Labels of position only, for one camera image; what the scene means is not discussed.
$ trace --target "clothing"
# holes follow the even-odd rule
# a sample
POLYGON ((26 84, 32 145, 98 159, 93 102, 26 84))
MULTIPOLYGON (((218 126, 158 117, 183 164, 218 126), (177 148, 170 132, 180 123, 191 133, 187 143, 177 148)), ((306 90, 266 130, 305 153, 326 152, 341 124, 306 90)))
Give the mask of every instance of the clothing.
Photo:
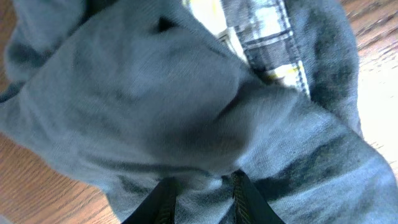
POLYGON ((311 101, 266 85, 179 1, 14 4, 0 130, 99 187, 120 220, 174 177, 176 223, 232 223, 238 169, 286 223, 398 219, 394 174, 360 136, 338 3, 285 1, 311 101))
POLYGON ((183 3, 217 38, 228 36, 232 41, 226 45, 232 46, 231 51, 265 82, 274 81, 310 96, 284 2, 221 1, 185 0, 183 3))

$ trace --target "wood grain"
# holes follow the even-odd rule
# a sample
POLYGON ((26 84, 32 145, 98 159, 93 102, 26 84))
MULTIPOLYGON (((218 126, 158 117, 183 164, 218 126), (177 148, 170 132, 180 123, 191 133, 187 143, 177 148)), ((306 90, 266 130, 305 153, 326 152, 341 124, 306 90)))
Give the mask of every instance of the wood grain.
MULTIPOLYGON (((357 36, 359 112, 365 139, 398 177, 398 1, 342 0, 357 36)), ((16 23, 0 0, 0 52, 16 23)), ((0 91, 7 86, 0 57, 0 91)), ((119 223, 96 188, 64 177, 0 135, 0 215, 14 223, 119 223)))

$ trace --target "plaid shirt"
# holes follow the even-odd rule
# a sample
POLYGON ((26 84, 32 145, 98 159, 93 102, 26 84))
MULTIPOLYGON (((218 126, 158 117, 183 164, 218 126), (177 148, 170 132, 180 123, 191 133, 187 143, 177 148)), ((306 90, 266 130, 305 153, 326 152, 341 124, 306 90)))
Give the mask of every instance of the plaid shirt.
POLYGON ((183 5, 265 82, 310 97, 283 0, 183 0, 183 5))

